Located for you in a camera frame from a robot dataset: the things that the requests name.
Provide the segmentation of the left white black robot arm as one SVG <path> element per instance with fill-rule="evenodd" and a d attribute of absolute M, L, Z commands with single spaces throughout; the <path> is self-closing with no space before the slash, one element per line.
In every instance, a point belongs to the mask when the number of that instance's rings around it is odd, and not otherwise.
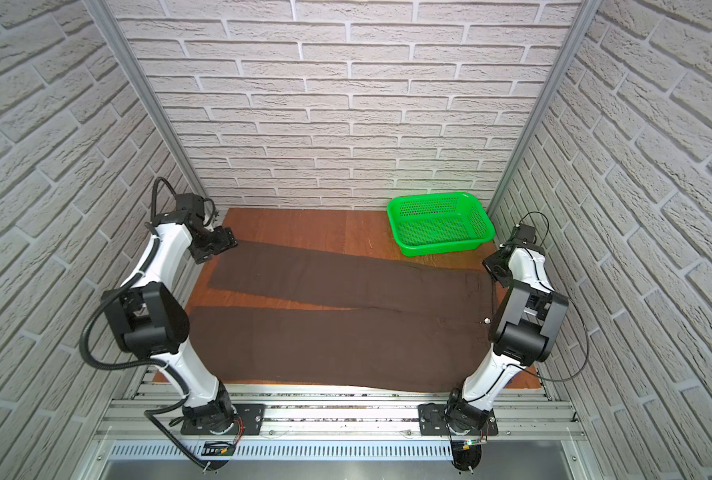
<path fill-rule="evenodd" d="M 120 349 L 152 361 L 184 398 L 184 434 L 225 434 L 239 424 L 230 396 L 190 342 L 190 320 L 172 292 L 185 255 L 203 264 L 238 246 L 230 229 L 213 227 L 195 193 L 175 196 L 175 208 L 156 214 L 133 274 L 103 295 L 102 312 Z"/>

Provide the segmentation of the brown trousers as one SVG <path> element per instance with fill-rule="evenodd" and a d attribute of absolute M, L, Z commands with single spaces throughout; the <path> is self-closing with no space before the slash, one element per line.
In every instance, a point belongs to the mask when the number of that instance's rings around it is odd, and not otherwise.
<path fill-rule="evenodd" d="M 442 392 L 490 348 L 496 296 L 479 270 L 246 242 L 220 256 L 210 284 L 298 303 L 192 310 L 191 343 L 224 382 Z"/>

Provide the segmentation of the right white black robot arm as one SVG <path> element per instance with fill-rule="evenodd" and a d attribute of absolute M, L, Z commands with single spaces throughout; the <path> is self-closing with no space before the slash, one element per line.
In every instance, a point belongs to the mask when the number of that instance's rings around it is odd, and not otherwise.
<path fill-rule="evenodd" d="M 568 297 L 551 285 L 533 226 L 516 224 L 484 266 L 507 292 L 490 325 L 489 352 L 445 408 L 448 428 L 462 435 L 483 432 L 511 379 L 549 357 L 569 307 Z"/>

